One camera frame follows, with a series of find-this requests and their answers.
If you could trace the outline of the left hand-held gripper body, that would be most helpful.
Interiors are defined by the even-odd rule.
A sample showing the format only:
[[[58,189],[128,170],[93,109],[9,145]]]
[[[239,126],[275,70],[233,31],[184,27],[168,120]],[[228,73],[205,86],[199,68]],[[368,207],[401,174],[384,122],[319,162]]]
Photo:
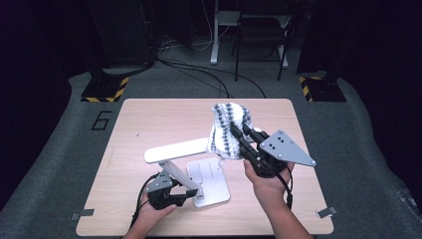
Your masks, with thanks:
[[[183,194],[172,195],[172,178],[166,171],[161,171],[147,186],[146,192],[150,205],[155,209],[164,209],[169,205],[182,206],[181,196]]]

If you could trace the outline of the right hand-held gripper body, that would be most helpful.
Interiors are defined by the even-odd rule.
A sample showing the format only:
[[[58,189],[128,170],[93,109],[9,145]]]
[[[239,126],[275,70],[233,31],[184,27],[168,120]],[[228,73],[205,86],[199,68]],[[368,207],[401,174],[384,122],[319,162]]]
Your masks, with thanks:
[[[315,167],[317,162],[298,146],[284,131],[278,130],[264,141],[253,141],[240,145],[240,154],[249,160],[258,176],[271,178],[295,163]]]

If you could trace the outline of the white black-patterned cloth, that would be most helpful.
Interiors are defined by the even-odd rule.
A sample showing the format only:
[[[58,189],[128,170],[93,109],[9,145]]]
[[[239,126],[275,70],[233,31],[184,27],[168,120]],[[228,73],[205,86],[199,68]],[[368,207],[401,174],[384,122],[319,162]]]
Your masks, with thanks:
[[[242,129],[243,124],[252,127],[250,111],[235,103],[223,103],[216,104],[212,113],[214,122],[206,150],[219,156],[219,166],[222,166],[226,159],[241,159],[239,141],[230,132],[230,126],[233,124],[237,129]]]

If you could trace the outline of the white desk lamp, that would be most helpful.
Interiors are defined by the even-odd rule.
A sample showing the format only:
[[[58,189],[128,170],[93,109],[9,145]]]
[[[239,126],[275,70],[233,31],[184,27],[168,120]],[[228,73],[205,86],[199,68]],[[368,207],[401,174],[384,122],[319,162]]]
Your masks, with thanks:
[[[150,148],[144,153],[146,163],[157,163],[162,171],[166,171],[172,178],[179,181],[182,186],[172,188],[171,194],[184,194],[186,190],[197,189],[192,197],[196,207],[205,207],[230,199],[229,188],[224,176],[222,166],[218,165],[217,157],[210,157],[190,161],[187,172],[184,173],[174,162],[187,156],[205,153],[208,138],[198,138],[184,142]]]

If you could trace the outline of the person's left hand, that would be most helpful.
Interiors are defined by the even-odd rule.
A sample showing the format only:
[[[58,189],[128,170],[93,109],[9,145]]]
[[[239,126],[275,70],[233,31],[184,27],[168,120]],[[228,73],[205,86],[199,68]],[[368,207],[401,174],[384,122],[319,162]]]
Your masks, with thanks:
[[[176,208],[177,206],[172,204],[164,209],[157,210],[150,205],[148,196],[143,194],[141,197],[141,207],[138,210],[138,217],[133,227],[143,232],[149,232],[161,219],[170,215]]]

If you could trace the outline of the person's right hand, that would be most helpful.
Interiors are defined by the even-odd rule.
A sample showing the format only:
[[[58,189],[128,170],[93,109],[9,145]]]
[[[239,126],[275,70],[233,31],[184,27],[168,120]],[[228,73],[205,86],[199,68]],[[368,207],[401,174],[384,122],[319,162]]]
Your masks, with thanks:
[[[265,211],[287,208],[284,200],[286,187],[278,177],[263,178],[258,176],[249,160],[244,160],[244,168],[247,178],[253,184],[254,193]]]

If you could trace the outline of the black yellow-striped stand base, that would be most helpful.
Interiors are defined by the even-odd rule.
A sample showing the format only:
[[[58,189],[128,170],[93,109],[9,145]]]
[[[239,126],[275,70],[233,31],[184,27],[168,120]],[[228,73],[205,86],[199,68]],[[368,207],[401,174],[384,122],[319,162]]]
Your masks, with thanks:
[[[122,96],[128,78],[111,78],[105,85],[90,81],[81,94],[82,102],[113,103]]]
[[[308,102],[345,102],[337,82],[327,82],[320,77],[299,77],[303,93]]]

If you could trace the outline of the grey tape strip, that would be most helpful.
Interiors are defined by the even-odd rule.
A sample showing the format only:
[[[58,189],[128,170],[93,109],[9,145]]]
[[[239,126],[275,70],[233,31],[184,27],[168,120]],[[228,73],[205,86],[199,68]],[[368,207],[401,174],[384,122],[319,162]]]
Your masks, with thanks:
[[[319,218],[325,218],[325,217],[334,215],[336,212],[337,212],[337,209],[334,206],[332,206],[332,207],[328,207],[328,208],[318,211],[316,215]]]
[[[94,212],[95,211],[93,209],[83,209],[77,212],[73,212],[70,219],[75,221],[75,220],[79,220],[81,217],[84,217],[84,216],[93,216]]]

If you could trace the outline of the black folding chair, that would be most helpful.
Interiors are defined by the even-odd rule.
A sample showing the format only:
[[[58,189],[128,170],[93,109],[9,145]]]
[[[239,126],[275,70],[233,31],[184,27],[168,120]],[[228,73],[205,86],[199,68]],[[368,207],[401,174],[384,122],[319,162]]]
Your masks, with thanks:
[[[269,56],[278,53],[281,79],[287,51],[295,31],[295,17],[292,14],[251,15],[241,13],[237,20],[234,45],[231,55],[235,57],[235,81],[239,77],[240,55],[243,48],[268,48]]]

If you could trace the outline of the black cabinet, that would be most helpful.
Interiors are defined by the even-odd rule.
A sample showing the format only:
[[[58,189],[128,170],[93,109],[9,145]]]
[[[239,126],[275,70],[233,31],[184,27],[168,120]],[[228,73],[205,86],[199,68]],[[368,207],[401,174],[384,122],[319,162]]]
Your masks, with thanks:
[[[111,67],[153,65],[140,0],[87,0],[87,4]]]

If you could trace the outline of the white desk frame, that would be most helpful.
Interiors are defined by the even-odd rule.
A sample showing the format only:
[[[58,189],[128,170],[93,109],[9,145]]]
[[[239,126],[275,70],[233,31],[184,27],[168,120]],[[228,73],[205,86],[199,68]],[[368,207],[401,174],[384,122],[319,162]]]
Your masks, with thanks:
[[[212,33],[211,33],[211,43],[212,43],[212,50],[210,56],[210,64],[215,66],[218,64],[218,55],[219,55],[219,38],[223,36],[222,33],[219,32],[220,26],[225,27],[235,27],[237,23],[237,19],[240,15],[238,10],[221,10],[219,8],[219,3],[222,0],[213,0],[214,7],[213,7],[213,20],[212,20]]]

